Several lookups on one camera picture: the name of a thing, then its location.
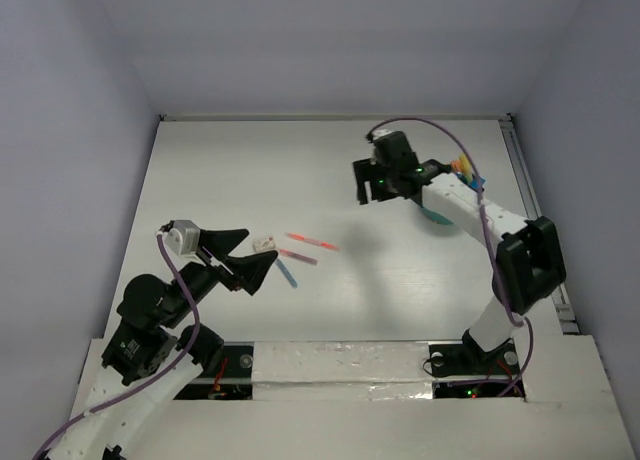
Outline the thin pink purple pen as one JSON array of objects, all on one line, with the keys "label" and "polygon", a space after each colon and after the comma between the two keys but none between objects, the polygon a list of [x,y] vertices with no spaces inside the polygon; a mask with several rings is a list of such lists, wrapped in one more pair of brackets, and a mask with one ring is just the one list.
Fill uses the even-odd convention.
[{"label": "thin pink purple pen", "polygon": [[299,253],[296,253],[296,252],[293,252],[293,251],[290,251],[290,250],[286,250],[286,249],[280,248],[280,249],[278,249],[278,252],[279,252],[279,254],[281,256],[286,257],[286,258],[290,258],[290,259],[293,259],[293,260],[296,260],[296,261],[299,261],[299,262],[302,262],[302,263],[305,263],[305,264],[308,264],[308,265],[313,265],[313,266],[318,265],[318,260],[316,260],[314,258],[311,258],[311,257],[308,257],[308,256],[305,256],[305,255],[302,255],[302,254],[299,254]]}]

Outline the teal round pen holder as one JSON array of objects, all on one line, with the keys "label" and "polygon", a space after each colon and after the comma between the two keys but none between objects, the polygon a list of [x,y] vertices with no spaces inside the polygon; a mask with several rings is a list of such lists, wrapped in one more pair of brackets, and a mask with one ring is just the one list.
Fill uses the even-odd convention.
[{"label": "teal round pen holder", "polygon": [[427,218],[428,220],[430,220],[431,222],[437,225],[443,225],[443,226],[453,225],[453,222],[451,220],[449,220],[448,218],[446,218],[445,216],[441,215],[440,213],[434,210],[421,206],[420,211],[425,218]]}]

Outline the thin orange pen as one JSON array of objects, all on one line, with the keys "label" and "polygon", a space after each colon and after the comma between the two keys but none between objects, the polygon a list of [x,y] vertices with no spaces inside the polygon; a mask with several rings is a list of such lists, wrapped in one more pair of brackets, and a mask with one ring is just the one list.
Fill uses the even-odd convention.
[{"label": "thin orange pen", "polygon": [[309,245],[313,245],[319,248],[323,248],[326,250],[330,250],[330,251],[340,251],[340,248],[332,243],[329,242],[325,242],[322,240],[318,240],[318,239],[314,239],[311,238],[309,236],[305,236],[305,235],[301,235],[301,234],[296,234],[296,233],[291,233],[291,232],[285,232],[285,236],[291,240],[295,240],[295,241],[299,241],[305,244],[309,244]]}]

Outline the yellow translucent marker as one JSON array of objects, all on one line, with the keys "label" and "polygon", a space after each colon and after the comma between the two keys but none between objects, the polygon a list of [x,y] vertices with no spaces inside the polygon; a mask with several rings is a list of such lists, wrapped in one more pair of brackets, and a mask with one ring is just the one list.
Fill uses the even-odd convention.
[{"label": "yellow translucent marker", "polygon": [[457,171],[470,180],[473,179],[473,167],[465,154],[461,154],[457,159]]}]

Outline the blue black highlighter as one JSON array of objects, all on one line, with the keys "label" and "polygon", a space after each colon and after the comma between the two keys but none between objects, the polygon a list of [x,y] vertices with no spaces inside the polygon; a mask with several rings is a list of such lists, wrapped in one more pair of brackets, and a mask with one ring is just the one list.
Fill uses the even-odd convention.
[{"label": "blue black highlighter", "polygon": [[480,190],[483,191],[484,190],[484,183],[485,183],[485,179],[479,176],[474,176],[471,183],[470,183],[470,187],[474,190]]}]

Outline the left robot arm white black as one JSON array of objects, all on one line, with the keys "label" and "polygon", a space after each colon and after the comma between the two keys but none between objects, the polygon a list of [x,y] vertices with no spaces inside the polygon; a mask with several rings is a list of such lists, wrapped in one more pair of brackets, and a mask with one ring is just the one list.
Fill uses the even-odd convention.
[{"label": "left robot arm white black", "polygon": [[255,294],[278,259],[273,249],[233,256],[248,235],[246,229],[204,230],[190,220],[172,220],[156,231],[172,281],[152,274],[129,281],[116,309],[120,323],[83,410],[35,458],[129,459],[175,396],[219,368],[224,341],[202,323],[199,302],[217,286]]}]

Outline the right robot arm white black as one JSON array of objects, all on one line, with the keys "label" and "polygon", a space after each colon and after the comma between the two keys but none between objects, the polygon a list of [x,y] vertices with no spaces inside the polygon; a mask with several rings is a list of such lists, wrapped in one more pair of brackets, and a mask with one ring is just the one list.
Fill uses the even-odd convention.
[{"label": "right robot arm white black", "polygon": [[493,296],[462,337],[460,359],[470,371],[491,366],[527,312],[566,279],[555,224],[512,213],[485,199],[466,155],[450,163],[419,161],[401,131],[369,133],[370,158],[353,164],[360,204],[404,198],[462,229],[488,250]]}]

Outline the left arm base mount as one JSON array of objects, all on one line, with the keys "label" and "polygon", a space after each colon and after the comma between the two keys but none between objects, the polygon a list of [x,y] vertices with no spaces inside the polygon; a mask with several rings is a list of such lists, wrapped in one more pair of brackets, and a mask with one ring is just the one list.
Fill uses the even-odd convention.
[{"label": "left arm base mount", "polygon": [[253,343],[227,344],[215,369],[191,381],[175,400],[251,400],[253,363]]}]

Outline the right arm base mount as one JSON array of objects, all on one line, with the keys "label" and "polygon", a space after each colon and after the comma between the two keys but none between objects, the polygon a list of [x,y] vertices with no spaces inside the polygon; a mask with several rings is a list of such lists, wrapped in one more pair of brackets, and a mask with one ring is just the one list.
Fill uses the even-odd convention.
[{"label": "right arm base mount", "polygon": [[526,397],[523,376],[533,356],[533,333],[523,358],[508,338],[496,349],[484,352],[467,333],[460,341],[430,344],[421,362],[434,380],[436,398],[479,399]]}]

